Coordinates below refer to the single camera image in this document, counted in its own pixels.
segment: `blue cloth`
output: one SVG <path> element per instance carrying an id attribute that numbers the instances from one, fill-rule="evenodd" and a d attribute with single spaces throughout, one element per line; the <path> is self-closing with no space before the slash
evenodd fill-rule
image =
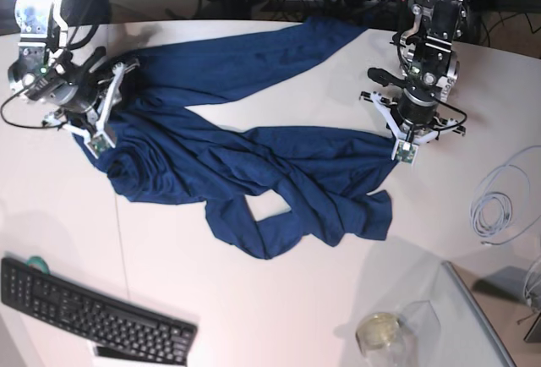
<path id="1" fill-rule="evenodd" d="M 383 240 L 391 199 L 377 189 L 395 166 L 392 140 L 317 127 L 217 128 L 186 106 L 237 101 L 325 61 L 363 29 L 312 19 L 284 30 L 134 52 L 141 69 L 123 86 L 128 104 L 111 125 L 117 147 L 99 160 L 133 202 L 206 200 L 215 236 L 270 259 L 303 235 L 331 246 L 344 233 Z M 255 222 L 244 196 L 273 189 L 291 210 Z"/>

